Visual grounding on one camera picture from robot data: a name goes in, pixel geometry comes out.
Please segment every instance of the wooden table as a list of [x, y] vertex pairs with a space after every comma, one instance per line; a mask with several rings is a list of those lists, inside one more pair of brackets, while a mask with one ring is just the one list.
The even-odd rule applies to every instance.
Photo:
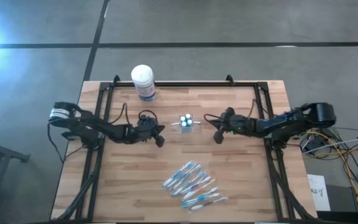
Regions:
[[[267, 81], [273, 112], [280, 114], [290, 109], [283, 81]], [[94, 111], [100, 82], [84, 82], [79, 106]], [[204, 123], [201, 132], [178, 134], [171, 132], [170, 123], [178, 122], [179, 115], [190, 113], [200, 119], [205, 113], [220, 115], [228, 106], [238, 114], [249, 114], [255, 93], [247, 87], [159, 87], [157, 101], [140, 101], [134, 88], [115, 88], [110, 120], [128, 104], [129, 119], [136, 124], [142, 110], [152, 110], [160, 124], [163, 148], [154, 140], [133, 145], [106, 141], [99, 178], [94, 222], [254, 222], [275, 221], [269, 172], [262, 139], [225, 134], [218, 145], [213, 140], [215, 129]], [[257, 118], [254, 108], [252, 117]], [[124, 116], [117, 123], [124, 123]], [[81, 143], [69, 143], [67, 153]], [[80, 189], [86, 150], [70, 156], [64, 163], [57, 190], [52, 217], [58, 217], [71, 203]], [[195, 161], [208, 169], [216, 179], [221, 195], [229, 200], [189, 214], [180, 208], [180, 198], [171, 198], [161, 189], [162, 182], [188, 161]], [[310, 194], [306, 169], [301, 152], [296, 146], [284, 150], [290, 188], [316, 217]]]

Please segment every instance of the white lid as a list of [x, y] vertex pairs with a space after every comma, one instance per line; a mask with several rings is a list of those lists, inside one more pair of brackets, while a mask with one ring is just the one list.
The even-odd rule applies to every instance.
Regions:
[[138, 85], [148, 85], [153, 80], [153, 70], [147, 65], [138, 65], [132, 70], [131, 77]]

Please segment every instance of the concrete floor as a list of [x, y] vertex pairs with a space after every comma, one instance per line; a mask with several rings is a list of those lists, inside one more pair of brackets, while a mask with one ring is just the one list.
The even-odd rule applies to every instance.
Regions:
[[[103, 0], [0, 0], [0, 44], [92, 43]], [[112, 0], [100, 42], [355, 42], [358, 0]], [[0, 49], [0, 145], [31, 153], [12, 161], [0, 223], [48, 220], [62, 168], [48, 142], [55, 101], [77, 102], [90, 49]], [[291, 106], [334, 105], [337, 125], [358, 128], [358, 47], [99, 49], [90, 80], [284, 80]], [[67, 142], [53, 129], [61, 153]], [[354, 139], [357, 131], [341, 131]], [[310, 174], [350, 186], [341, 161], [308, 159]]]

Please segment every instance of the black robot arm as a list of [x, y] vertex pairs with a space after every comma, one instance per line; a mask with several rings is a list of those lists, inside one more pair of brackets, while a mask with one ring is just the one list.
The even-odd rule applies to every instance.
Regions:
[[56, 102], [50, 115], [49, 123], [56, 127], [67, 128], [70, 131], [62, 134], [67, 139], [81, 138], [87, 146], [97, 146], [99, 133], [105, 134], [116, 143], [134, 144], [154, 138], [158, 147], [164, 144], [160, 135], [165, 128], [158, 125], [157, 117], [140, 115], [136, 127], [127, 124], [112, 124], [97, 118], [92, 112], [81, 109], [73, 103]]
[[229, 107], [217, 119], [207, 121], [217, 129], [214, 140], [218, 144], [223, 142], [223, 133], [225, 132], [257, 138], [265, 137], [271, 133], [273, 147], [283, 149], [290, 137], [301, 134], [310, 128], [328, 128], [335, 124], [336, 117], [332, 105], [310, 103], [272, 119], [245, 117], [235, 114], [234, 109]]

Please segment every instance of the paper sheet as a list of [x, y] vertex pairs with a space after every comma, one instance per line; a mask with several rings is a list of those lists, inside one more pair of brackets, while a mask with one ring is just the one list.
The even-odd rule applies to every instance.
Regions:
[[308, 174], [310, 192], [317, 211], [331, 211], [327, 195], [326, 182], [322, 175]]

